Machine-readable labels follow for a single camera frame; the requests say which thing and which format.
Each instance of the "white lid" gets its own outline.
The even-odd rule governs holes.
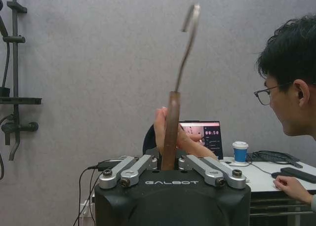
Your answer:
[[[244,149],[247,149],[249,147],[249,145],[246,142],[244,142],[244,141],[235,141],[233,143],[233,147],[236,148],[236,149],[244,150]]]

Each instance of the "wooden handle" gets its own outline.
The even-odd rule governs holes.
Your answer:
[[[166,120],[166,133],[163,144],[162,170],[173,170],[176,155],[180,114],[180,93],[171,91],[169,95],[168,115]]]

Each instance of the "laptop screen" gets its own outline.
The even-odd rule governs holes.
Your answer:
[[[221,128],[219,121],[180,121],[187,134],[201,134],[201,145],[223,159]]]

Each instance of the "black hair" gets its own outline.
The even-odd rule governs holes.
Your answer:
[[[271,75],[279,85],[302,79],[316,81],[316,15],[291,19],[275,30],[261,52],[257,67],[265,78]],[[287,91],[289,85],[280,87]]]

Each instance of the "screw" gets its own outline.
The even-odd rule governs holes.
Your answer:
[[[103,171],[103,176],[104,177],[110,177],[112,176],[112,170],[111,169],[107,169]]]
[[[222,178],[218,178],[218,179],[215,180],[215,185],[217,187],[222,187],[224,184],[225,184],[225,180],[222,179]]]
[[[120,183],[120,185],[121,185],[122,187],[126,188],[126,187],[129,187],[129,185],[130,185],[130,180],[129,180],[129,179],[121,179],[119,183]]]
[[[232,174],[233,174],[234,177],[238,177],[239,178],[239,177],[241,177],[242,172],[240,170],[238,170],[238,169],[234,169]]]

